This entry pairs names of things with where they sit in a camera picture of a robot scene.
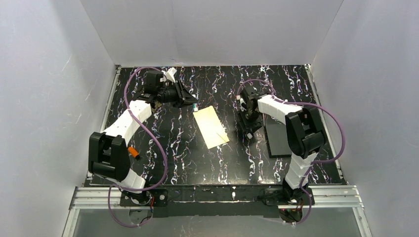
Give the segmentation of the cream paper envelope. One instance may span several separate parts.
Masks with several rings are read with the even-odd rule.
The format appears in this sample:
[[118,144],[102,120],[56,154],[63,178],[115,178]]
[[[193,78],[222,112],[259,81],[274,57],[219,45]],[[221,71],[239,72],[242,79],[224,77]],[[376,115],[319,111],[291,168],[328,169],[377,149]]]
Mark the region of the cream paper envelope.
[[213,106],[199,109],[193,115],[208,149],[230,141]]

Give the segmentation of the black rectangular block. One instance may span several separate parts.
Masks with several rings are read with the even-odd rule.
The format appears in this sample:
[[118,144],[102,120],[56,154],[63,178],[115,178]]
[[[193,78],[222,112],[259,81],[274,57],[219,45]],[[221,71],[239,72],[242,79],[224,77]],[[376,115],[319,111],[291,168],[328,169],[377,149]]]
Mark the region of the black rectangular block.
[[270,158],[290,158],[286,126],[282,123],[267,123],[264,126],[265,139]]

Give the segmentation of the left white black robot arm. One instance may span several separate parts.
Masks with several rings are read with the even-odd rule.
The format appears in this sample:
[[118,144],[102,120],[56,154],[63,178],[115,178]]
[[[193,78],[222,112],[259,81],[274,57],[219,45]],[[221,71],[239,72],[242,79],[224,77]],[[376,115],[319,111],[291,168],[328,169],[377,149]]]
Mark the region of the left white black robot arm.
[[102,132],[94,132],[88,144],[88,170],[95,176],[107,179],[118,188],[139,194],[160,185],[164,180],[150,187],[132,168],[128,143],[135,132],[142,128],[155,141],[163,155],[164,175],[168,172],[168,159],[156,136],[143,124],[161,105],[170,103],[175,108],[183,108],[197,103],[183,83],[175,79],[177,70],[172,67],[166,71],[149,68],[143,84],[129,101],[125,95],[126,110],[118,119]]

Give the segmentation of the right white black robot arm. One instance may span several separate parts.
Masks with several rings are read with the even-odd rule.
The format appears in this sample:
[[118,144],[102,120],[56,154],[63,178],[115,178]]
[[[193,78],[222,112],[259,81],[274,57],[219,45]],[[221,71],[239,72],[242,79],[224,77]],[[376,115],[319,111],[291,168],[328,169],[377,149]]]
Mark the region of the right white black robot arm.
[[262,127],[262,115],[268,115],[286,127],[291,163],[285,184],[300,189],[307,184],[307,171],[321,148],[326,144],[326,133],[316,110],[297,102],[287,102],[273,94],[258,92],[253,86],[239,89],[238,124],[240,132],[251,139]]

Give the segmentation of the aluminium frame rail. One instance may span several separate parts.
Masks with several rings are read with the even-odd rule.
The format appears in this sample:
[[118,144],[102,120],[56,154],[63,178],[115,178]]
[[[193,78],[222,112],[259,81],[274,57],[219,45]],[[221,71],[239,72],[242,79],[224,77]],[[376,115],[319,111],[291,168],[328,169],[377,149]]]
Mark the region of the aluminium frame rail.
[[[249,81],[264,88],[272,83],[278,96],[316,103],[317,95],[308,68],[303,65],[191,66],[177,68],[176,78],[198,97],[198,108],[213,106],[229,142],[208,149],[192,108],[165,104],[145,126],[161,143],[159,148],[140,129],[131,139],[141,156],[132,169],[148,185],[279,185],[290,165],[289,158],[270,158],[264,130],[253,139],[238,134],[235,95]],[[346,183],[338,163],[319,164],[309,176],[315,203],[300,225],[285,224],[280,217],[180,216],[155,218],[148,210],[120,205],[122,192],[110,182],[88,175],[77,188],[70,206],[64,236],[71,237],[367,237],[371,234],[355,186]]]

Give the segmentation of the orange handled screwdriver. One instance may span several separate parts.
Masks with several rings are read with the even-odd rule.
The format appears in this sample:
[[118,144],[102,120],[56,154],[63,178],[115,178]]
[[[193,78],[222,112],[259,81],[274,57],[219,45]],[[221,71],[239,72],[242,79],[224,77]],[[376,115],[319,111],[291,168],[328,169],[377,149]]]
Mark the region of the orange handled screwdriver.
[[139,152],[134,147],[128,147],[128,152],[136,159],[140,160],[141,156],[139,155]]

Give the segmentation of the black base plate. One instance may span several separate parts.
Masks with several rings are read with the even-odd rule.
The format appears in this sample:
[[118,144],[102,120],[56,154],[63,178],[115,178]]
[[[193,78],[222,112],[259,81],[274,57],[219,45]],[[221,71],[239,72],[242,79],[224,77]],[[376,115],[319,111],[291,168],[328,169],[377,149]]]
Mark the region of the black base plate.
[[262,216],[299,221],[315,203],[312,190],[283,185],[161,185],[142,194],[124,191],[122,207],[148,210],[155,218]]

